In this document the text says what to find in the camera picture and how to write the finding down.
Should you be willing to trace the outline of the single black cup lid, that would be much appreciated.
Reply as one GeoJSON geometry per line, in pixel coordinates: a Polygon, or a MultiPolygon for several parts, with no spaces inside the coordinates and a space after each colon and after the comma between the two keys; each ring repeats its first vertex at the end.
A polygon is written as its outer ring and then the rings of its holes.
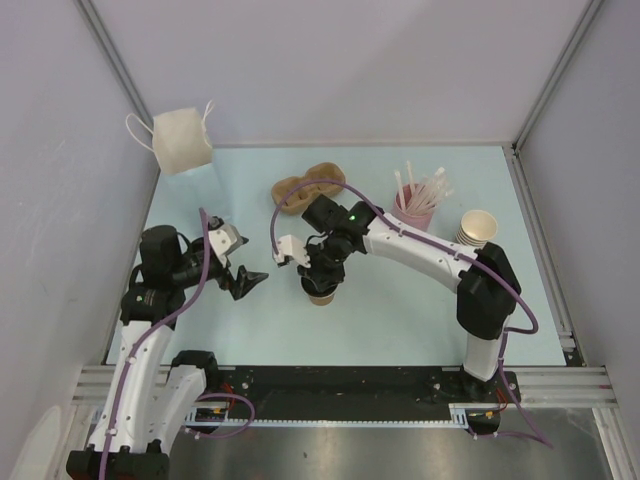
{"type": "Polygon", "coordinates": [[[321,295],[323,292],[331,292],[337,290],[339,284],[335,282],[327,282],[321,280],[314,280],[307,277],[301,278],[301,286],[303,291],[308,295],[321,295]]]}

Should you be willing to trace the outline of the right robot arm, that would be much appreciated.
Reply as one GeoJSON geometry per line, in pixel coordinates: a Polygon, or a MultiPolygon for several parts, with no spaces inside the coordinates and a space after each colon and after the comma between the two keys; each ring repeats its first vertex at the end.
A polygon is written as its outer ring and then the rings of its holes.
{"type": "Polygon", "coordinates": [[[497,389],[495,373],[508,317],[522,292],[504,250],[487,243],[473,248],[420,232],[365,201],[346,209],[328,197],[316,198],[302,214],[322,240],[304,245],[297,266],[301,286],[311,297],[335,293],[353,253],[395,261],[447,287],[456,295],[456,320],[467,333],[462,364],[463,393],[484,401],[497,389]]]}

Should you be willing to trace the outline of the light blue paper bag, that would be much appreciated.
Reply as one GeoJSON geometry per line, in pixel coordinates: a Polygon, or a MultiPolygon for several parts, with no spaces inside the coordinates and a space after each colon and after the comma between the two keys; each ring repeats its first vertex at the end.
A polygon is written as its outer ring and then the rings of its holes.
{"type": "Polygon", "coordinates": [[[228,221],[231,207],[213,163],[214,149],[207,132],[207,118],[214,107],[210,101],[203,112],[195,107],[167,111],[154,116],[152,126],[130,113],[125,124],[134,120],[151,135],[149,144],[136,134],[131,137],[154,155],[172,207],[188,216],[203,208],[209,215],[228,221]]]}

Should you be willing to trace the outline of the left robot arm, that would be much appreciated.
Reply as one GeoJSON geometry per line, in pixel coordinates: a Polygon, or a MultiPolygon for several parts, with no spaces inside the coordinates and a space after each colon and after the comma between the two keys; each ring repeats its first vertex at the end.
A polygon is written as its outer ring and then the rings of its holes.
{"type": "Polygon", "coordinates": [[[239,300],[267,274],[239,267],[229,256],[247,243],[219,217],[208,217],[202,237],[189,241],[174,227],[143,232],[141,262],[121,300],[120,350],[106,402],[86,447],[70,452],[66,472],[73,479],[166,479],[169,454],[193,404],[221,400],[228,412],[242,396],[224,384],[215,355],[183,350],[172,360],[160,394],[153,393],[177,318],[191,305],[185,291],[207,281],[239,300]]]}

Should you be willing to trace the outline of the single brown paper cup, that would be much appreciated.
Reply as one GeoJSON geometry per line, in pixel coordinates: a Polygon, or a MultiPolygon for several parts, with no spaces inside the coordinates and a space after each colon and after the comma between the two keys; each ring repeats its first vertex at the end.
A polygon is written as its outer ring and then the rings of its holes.
{"type": "Polygon", "coordinates": [[[335,297],[335,290],[329,293],[323,292],[321,295],[308,294],[308,298],[310,302],[315,306],[327,306],[333,301],[334,297],[335,297]]]}

